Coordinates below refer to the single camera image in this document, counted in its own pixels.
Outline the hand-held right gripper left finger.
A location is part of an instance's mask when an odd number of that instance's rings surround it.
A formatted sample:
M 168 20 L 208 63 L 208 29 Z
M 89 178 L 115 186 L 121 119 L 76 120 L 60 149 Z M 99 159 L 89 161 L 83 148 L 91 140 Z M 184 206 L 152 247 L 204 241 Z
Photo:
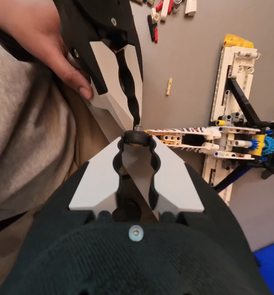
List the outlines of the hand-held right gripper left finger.
M 117 209 L 121 192 L 123 136 L 117 137 L 88 161 L 87 168 L 69 203 L 71 211 L 90 210 L 98 217 L 102 211 Z

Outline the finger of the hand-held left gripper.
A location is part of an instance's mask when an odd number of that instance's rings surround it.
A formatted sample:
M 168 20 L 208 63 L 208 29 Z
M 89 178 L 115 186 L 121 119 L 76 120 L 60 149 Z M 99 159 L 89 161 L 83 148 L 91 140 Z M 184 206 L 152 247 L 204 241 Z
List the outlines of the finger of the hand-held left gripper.
M 130 44 L 117 51 L 111 50 L 102 41 L 87 41 L 85 45 L 83 69 L 89 74 L 94 91 L 91 104 L 109 111 L 123 131 L 133 130 L 133 116 L 126 96 L 131 74 L 125 61 L 125 47 Z M 141 55 L 137 49 L 136 53 L 139 63 Z
M 128 85 L 126 88 L 128 108 L 133 116 L 133 127 L 141 126 L 142 117 L 142 92 L 143 82 L 141 78 L 136 49 L 133 45 L 125 47 L 125 61 L 127 68 L 131 74 L 128 78 Z

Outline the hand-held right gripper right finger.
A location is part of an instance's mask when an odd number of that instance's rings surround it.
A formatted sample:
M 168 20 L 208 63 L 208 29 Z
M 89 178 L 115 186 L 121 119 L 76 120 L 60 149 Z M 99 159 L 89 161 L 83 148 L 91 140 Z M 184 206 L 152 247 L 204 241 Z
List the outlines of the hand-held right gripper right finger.
M 153 174 L 149 187 L 149 205 L 159 214 L 202 213 L 204 206 L 187 170 L 186 163 L 152 135 L 149 142 Z

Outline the black lego wheel yellow hub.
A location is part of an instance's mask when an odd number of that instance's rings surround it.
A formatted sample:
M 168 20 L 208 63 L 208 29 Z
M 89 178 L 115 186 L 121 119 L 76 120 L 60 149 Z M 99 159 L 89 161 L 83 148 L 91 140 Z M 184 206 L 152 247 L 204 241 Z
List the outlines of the black lego wheel yellow hub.
M 150 142 L 150 135 L 142 130 L 141 125 L 135 125 L 133 130 L 124 133 L 123 142 L 135 147 L 147 147 Z

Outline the zebra striped lego aircraft model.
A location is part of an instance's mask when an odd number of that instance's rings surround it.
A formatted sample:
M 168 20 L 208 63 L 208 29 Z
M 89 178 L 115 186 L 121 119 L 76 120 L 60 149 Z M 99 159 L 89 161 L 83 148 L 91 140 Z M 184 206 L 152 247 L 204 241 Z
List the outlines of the zebra striped lego aircraft model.
M 250 104 L 255 61 L 252 42 L 227 34 L 207 127 L 145 130 L 170 148 L 205 154 L 202 177 L 228 205 L 233 183 L 252 168 L 274 175 L 274 121 L 263 121 Z

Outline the pile of loose lego pieces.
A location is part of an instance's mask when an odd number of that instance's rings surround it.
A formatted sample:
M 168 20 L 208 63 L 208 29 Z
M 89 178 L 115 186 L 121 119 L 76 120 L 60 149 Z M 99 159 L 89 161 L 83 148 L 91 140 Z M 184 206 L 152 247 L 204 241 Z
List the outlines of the pile of loose lego pieces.
M 184 15 L 194 17 L 197 12 L 197 0 L 163 0 L 158 1 L 155 6 L 155 0 L 132 0 L 139 6 L 147 5 L 150 9 L 147 15 L 147 23 L 150 32 L 151 41 L 158 42 L 158 24 L 165 23 L 166 18 L 171 13 L 177 13 L 183 3 L 186 3 Z

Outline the person's left hand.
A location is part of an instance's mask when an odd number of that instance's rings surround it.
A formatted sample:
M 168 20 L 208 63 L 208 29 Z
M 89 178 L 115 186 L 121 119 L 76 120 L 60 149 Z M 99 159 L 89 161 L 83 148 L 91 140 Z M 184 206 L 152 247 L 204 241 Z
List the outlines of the person's left hand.
M 91 99 L 90 83 L 68 61 L 60 26 L 53 1 L 0 0 L 0 29 L 49 67 L 67 86 L 83 98 Z

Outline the person's grey sweatshirt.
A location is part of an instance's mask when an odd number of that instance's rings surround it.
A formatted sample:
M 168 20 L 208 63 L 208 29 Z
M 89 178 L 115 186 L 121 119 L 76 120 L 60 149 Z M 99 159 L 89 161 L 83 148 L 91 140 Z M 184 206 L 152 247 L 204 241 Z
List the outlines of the person's grey sweatshirt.
M 0 45 L 0 221 L 38 207 L 61 185 L 75 135 L 52 72 Z

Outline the blue plastic bin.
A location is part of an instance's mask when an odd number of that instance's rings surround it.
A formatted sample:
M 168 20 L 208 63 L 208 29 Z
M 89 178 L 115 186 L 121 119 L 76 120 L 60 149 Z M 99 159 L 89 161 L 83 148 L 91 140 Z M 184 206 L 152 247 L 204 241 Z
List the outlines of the blue plastic bin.
M 254 257 L 264 281 L 274 294 L 274 244 L 255 251 Z

